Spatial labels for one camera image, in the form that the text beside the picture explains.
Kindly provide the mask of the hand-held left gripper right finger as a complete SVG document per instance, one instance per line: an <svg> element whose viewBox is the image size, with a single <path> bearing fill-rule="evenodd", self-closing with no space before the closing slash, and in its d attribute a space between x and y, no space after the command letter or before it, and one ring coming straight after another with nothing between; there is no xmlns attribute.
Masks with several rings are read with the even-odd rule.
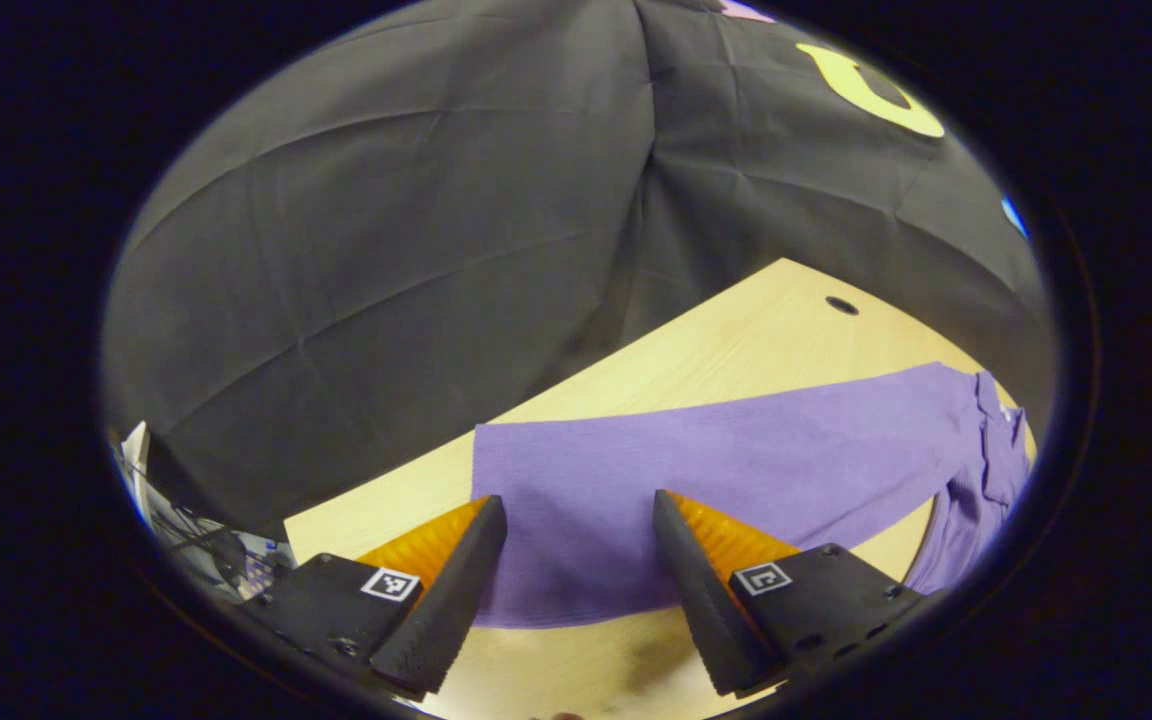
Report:
<svg viewBox="0 0 1152 720"><path fill-rule="evenodd" d="M653 498L657 552L717 694L803 694L851 670L940 598L841 544L799 550L672 488Z"/></svg>

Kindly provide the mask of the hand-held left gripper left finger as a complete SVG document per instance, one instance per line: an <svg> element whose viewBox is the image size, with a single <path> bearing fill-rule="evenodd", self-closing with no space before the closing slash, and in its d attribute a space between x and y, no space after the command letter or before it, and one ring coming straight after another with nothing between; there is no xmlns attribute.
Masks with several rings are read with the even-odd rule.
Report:
<svg viewBox="0 0 1152 720"><path fill-rule="evenodd" d="M241 611L333 676L420 702L457 660L507 530L502 497L476 498L361 558L320 553Z"/></svg>

